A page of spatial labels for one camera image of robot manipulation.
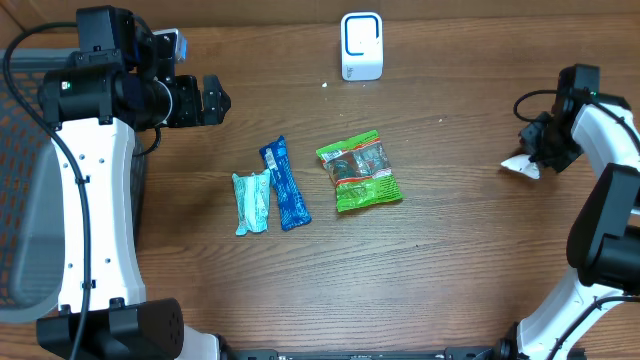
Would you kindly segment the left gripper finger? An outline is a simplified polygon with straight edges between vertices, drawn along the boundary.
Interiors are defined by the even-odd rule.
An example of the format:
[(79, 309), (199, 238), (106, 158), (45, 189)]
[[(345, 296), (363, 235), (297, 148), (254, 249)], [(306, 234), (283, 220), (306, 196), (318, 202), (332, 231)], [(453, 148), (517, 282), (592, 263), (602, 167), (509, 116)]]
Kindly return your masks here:
[(202, 101), (204, 106), (230, 106), (231, 98), (222, 88), (216, 75), (203, 78)]
[(231, 104), (205, 104), (202, 112), (202, 124), (203, 125), (220, 125), (223, 123), (226, 113), (230, 110)]

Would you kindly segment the white tube gold cap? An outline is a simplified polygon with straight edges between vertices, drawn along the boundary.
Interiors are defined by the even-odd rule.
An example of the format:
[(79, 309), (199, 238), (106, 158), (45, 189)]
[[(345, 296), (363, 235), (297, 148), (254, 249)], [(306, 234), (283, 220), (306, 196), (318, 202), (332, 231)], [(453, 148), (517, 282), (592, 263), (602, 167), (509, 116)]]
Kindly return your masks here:
[(528, 154), (518, 154), (512, 156), (501, 163), (501, 166), (509, 171), (524, 175), (530, 179), (538, 180), (540, 178), (540, 169), (538, 164), (530, 160)]

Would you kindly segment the teal tissue pack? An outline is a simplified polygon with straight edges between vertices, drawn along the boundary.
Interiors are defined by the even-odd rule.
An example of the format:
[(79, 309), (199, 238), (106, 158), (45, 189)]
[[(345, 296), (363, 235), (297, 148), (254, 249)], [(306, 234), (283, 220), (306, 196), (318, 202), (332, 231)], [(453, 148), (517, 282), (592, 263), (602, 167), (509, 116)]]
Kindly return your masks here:
[(268, 230), (270, 180), (269, 169), (249, 176), (232, 175), (238, 214), (237, 236)]

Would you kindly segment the blue snack bar wrapper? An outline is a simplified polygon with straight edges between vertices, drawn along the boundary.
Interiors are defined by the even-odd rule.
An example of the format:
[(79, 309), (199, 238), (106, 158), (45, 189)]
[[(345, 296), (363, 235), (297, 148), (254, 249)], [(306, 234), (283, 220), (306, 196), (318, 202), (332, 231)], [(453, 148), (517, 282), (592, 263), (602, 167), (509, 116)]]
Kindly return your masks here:
[(309, 224), (312, 217), (294, 179), (285, 138), (280, 136), (276, 141), (262, 147), (259, 153), (266, 168), (270, 170), (282, 230), (289, 231)]

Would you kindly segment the green snack bag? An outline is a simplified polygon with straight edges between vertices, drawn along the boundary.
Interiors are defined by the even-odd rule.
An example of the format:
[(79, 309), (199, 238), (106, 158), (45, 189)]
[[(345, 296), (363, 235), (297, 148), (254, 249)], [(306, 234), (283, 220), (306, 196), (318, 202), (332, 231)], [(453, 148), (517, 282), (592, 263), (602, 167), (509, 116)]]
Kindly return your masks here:
[(404, 198), (377, 130), (322, 147), (316, 155), (335, 187), (338, 212)]

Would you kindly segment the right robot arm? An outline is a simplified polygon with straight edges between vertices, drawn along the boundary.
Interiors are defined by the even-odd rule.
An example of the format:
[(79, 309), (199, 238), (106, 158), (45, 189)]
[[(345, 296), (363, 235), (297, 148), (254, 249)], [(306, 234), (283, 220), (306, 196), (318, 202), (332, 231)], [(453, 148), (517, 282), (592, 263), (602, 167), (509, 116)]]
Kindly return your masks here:
[(597, 182), (566, 245), (568, 269), (528, 317), (493, 350), (496, 359), (582, 359), (580, 338), (608, 311), (639, 300), (639, 132), (625, 98), (600, 90), (600, 69), (560, 71), (552, 109), (527, 119), (522, 151), (502, 167), (536, 179), (586, 156)]

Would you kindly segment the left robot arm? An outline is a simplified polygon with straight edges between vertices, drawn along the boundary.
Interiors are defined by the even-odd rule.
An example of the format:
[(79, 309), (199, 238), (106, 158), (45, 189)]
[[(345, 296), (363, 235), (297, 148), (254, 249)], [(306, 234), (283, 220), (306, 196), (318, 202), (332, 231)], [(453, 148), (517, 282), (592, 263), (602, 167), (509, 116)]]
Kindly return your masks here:
[(79, 49), (39, 91), (63, 191), (59, 313), (37, 340), (64, 359), (222, 359), (221, 339), (183, 320), (172, 298), (150, 301), (135, 251), (133, 166), (145, 130), (222, 123), (231, 101), (215, 76), (177, 75), (186, 43), (113, 6), (76, 13)]

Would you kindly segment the grey plastic basket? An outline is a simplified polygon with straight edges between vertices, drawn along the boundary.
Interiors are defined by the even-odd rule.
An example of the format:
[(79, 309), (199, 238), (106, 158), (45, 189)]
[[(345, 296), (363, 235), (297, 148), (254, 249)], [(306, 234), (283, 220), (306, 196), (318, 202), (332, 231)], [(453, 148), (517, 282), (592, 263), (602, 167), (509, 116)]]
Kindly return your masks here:
[[(11, 58), (15, 86), (34, 109), (44, 74), (65, 65), (73, 49), (17, 50)], [(63, 279), (64, 227), (60, 167), (54, 145), (17, 103), (2, 75), (1, 65), (1, 324), (29, 323), (58, 306)], [(130, 189), (133, 244), (125, 245), (137, 265), (135, 245), (147, 164), (133, 158)], [(142, 280), (126, 285), (125, 295), (91, 295), (91, 304), (125, 296), (126, 305), (147, 300)]]

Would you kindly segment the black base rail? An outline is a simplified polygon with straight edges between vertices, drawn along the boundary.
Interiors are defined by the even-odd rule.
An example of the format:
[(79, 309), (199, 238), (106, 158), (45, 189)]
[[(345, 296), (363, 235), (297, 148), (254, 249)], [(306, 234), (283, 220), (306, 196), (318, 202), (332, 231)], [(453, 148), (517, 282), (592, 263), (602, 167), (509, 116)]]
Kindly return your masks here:
[(273, 349), (232, 350), (224, 346), (221, 360), (492, 360), (525, 359), (524, 355), (511, 355), (502, 347), (448, 347), (426, 352), (344, 351), (344, 352), (278, 352)]

